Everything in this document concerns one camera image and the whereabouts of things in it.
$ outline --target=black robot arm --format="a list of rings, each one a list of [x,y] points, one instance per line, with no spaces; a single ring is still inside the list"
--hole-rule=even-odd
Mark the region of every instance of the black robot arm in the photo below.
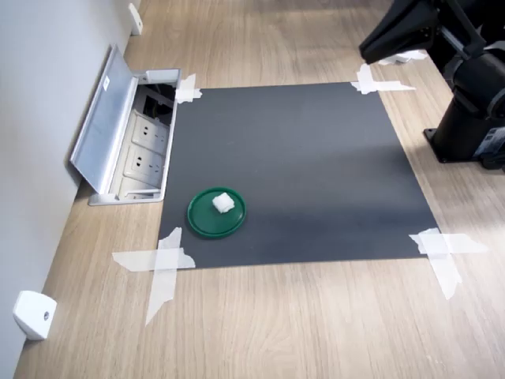
[[[360,45],[368,64],[404,51],[430,49],[440,39],[454,49],[450,78],[454,98],[438,129],[425,130],[440,162],[480,159],[487,168],[505,165],[504,53],[485,50],[481,36],[495,42],[503,34],[504,4],[503,0],[395,0]],[[470,7],[481,10],[476,14],[488,14],[479,25],[481,34],[465,13]]]

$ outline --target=open metal lid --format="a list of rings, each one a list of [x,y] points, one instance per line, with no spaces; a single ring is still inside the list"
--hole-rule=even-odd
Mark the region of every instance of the open metal lid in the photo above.
[[[70,162],[97,193],[107,193],[137,90],[119,49],[112,47]]]

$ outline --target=floor power outlet box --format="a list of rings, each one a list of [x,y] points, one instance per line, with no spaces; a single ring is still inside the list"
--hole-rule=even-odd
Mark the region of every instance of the floor power outlet box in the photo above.
[[[163,200],[180,81],[179,69],[132,72],[111,49],[70,156],[96,191],[90,205]]]

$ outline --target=white tape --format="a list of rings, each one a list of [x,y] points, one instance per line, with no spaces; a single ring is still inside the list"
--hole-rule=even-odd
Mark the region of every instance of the white tape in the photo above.
[[[370,66],[367,64],[361,65],[357,72],[357,80],[351,84],[363,95],[376,91],[413,91],[414,87],[409,87],[399,81],[374,81]]]
[[[174,298],[177,270],[195,268],[195,261],[184,254],[181,245],[182,229],[176,227],[170,235],[158,241],[157,250],[112,253],[113,259],[131,272],[154,270],[145,324],[156,315],[165,302]]]
[[[175,256],[180,259],[180,255],[184,254],[184,250],[171,249],[169,250],[142,250],[142,251],[124,251],[120,253],[112,253],[112,257],[121,266],[128,269],[131,272],[144,272],[153,271],[155,269],[156,254],[163,253],[163,255]],[[174,260],[167,262],[163,267],[159,269],[174,269],[178,268],[178,261]]]
[[[175,99],[179,104],[185,101],[191,103],[193,99],[202,97],[202,92],[199,88],[195,88],[196,74],[189,75],[186,79],[181,80],[179,88],[175,90]]]
[[[428,56],[425,53],[421,53],[419,50],[407,51],[406,53],[400,53],[392,55],[391,57],[381,59],[379,64],[382,66],[386,65],[394,65],[396,62],[398,63],[407,63],[410,60],[421,61],[426,59]]]
[[[452,254],[485,253],[488,248],[464,234],[441,234],[438,228],[410,235],[417,243],[419,253],[426,254],[433,268],[440,288],[447,300],[455,294],[462,277],[456,267]]]
[[[357,81],[351,83],[358,91],[361,92],[361,85]],[[415,87],[409,87],[399,81],[376,81],[374,82],[376,89],[374,91],[414,91]]]

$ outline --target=white wall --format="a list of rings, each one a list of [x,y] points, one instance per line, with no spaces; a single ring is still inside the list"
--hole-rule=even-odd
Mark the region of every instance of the white wall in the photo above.
[[[24,342],[12,309],[41,291],[78,187],[68,157],[128,0],[24,0],[0,11],[0,377]]]

